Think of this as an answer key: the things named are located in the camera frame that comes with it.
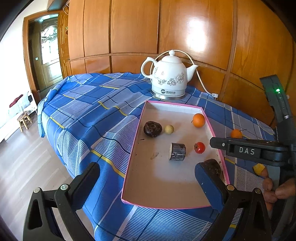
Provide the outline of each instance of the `orange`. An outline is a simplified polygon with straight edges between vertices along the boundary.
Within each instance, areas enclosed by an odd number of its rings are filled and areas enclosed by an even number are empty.
[[[200,127],[204,126],[204,124],[205,124],[205,117],[200,113],[195,114],[193,116],[192,123],[195,127],[200,128]]]
[[[230,133],[230,137],[231,138],[239,138],[239,139],[241,139],[242,138],[242,132],[240,130],[238,130],[238,129],[234,129]]]

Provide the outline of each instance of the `white teapot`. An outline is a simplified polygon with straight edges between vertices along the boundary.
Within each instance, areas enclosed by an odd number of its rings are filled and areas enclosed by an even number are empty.
[[[154,69],[151,75],[144,73],[146,63],[152,61]],[[141,66],[141,73],[151,79],[152,94],[160,99],[181,99],[185,94],[187,83],[192,79],[198,66],[186,68],[182,61],[171,50],[168,56],[160,61],[147,57]]]

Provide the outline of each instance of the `blue plaid tablecloth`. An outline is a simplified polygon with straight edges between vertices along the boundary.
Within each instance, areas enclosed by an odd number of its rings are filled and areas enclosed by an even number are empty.
[[[90,162],[100,165],[100,178],[83,207],[96,240],[198,241],[218,215],[211,207],[158,210],[121,201],[142,108],[146,100],[159,101],[150,91],[149,80],[141,74],[79,74],[65,78],[38,105],[40,136],[47,136],[72,177]],[[202,107],[217,137],[228,137],[237,128],[243,130],[244,138],[274,139],[267,125],[192,86],[175,102]],[[254,163],[229,156],[225,160],[230,182],[237,189],[262,189]],[[240,214],[237,210],[224,240]]]

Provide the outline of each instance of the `red cloth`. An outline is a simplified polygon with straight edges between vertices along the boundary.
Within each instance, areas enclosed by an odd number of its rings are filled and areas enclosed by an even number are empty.
[[[20,95],[19,97],[15,98],[15,100],[9,105],[9,108],[10,108],[11,106],[13,106],[14,104],[16,104],[17,101],[18,101],[20,98],[22,98],[22,96],[23,96],[23,95]]]

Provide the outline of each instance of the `kettle handle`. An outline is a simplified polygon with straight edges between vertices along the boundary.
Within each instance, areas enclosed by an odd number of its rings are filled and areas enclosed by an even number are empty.
[[[150,61],[154,63],[154,67],[155,67],[155,66],[157,65],[157,63],[158,63],[155,59],[153,59],[153,58],[151,58],[151,57],[147,57],[147,59],[143,62],[142,66],[141,66],[141,73],[142,73],[142,75],[144,75],[146,78],[152,79],[153,74],[151,74],[151,75],[147,75],[147,74],[145,74],[145,72],[144,72],[144,66],[145,66],[145,64],[147,64],[147,63],[150,62]]]

